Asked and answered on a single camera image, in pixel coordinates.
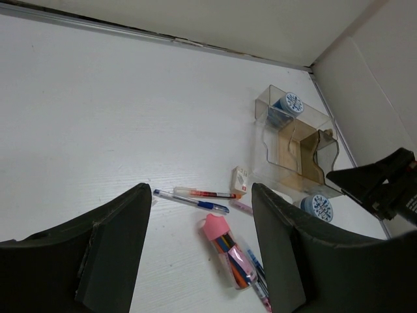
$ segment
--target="white table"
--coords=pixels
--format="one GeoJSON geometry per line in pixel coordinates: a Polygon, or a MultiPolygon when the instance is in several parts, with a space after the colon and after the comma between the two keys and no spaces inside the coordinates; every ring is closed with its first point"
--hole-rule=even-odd
{"type": "MultiPolygon", "coordinates": [[[[324,112],[299,70],[0,15],[0,241],[56,226],[139,182],[228,190],[249,166],[253,101],[269,84],[324,112]]],[[[341,146],[336,168],[351,163],[341,146]]],[[[333,224],[385,238],[346,197],[333,224]]],[[[199,231],[205,211],[152,208],[132,312],[263,312],[228,287],[199,231]]],[[[253,219],[232,231],[259,254],[253,219]]]]}

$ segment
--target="red pen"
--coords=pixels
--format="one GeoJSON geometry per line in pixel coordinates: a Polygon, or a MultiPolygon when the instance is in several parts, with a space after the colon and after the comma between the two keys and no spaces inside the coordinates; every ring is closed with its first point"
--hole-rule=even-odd
{"type": "Polygon", "coordinates": [[[221,198],[221,199],[241,199],[241,194],[228,194],[225,192],[201,191],[196,188],[175,187],[174,194],[177,196],[190,198],[221,198]]]}

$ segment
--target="eraser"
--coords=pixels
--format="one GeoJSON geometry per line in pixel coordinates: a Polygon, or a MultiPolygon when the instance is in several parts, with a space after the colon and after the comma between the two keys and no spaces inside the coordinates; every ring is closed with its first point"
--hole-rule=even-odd
{"type": "Polygon", "coordinates": [[[249,171],[242,166],[237,166],[233,170],[232,183],[230,186],[231,192],[236,194],[245,194],[248,191],[248,176],[249,171]]]}

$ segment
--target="blue pen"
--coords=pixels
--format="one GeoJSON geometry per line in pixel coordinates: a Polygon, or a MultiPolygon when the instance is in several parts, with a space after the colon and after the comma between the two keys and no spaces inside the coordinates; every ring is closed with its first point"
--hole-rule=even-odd
{"type": "Polygon", "coordinates": [[[177,195],[172,194],[170,192],[162,191],[162,190],[159,190],[159,189],[154,190],[154,195],[158,196],[158,197],[161,197],[161,198],[164,198],[164,199],[176,201],[176,202],[183,203],[183,204],[192,205],[194,207],[201,207],[203,209],[213,210],[213,211],[217,211],[217,212],[220,212],[220,213],[230,212],[229,208],[225,207],[224,205],[211,203],[211,202],[205,202],[205,201],[198,201],[198,200],[194,200],[194,199],[190,199],[190,198],[185,198],[185,197],[177,196],[177,195]]]}
{"type": "Polygon", "coordinates": [[[255,264],[256,267],[256,271],[258,272],[258,274],[262,277],[262,279],[264,281],[266,281],[265,279],[265,272],[263,270],[262,265],[259,263],[258,259],[255,257],[255,254],[253,254],[252,250],[247,249],[247,252],[252,260],[252,262],[255,264]]]}

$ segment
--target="clear acrylic organizer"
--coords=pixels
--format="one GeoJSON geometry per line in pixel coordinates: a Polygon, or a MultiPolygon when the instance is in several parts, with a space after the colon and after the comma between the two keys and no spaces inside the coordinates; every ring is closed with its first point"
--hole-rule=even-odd
{"type": "Polygon", "coordinates": [[[298,201],[308,194],[339,196],[326,179],[339,154],[333,120],[304,104],[294,118],[273,105],[285,91],[270,85],[255,101],[255,142],[251,180],[298,201]]]}

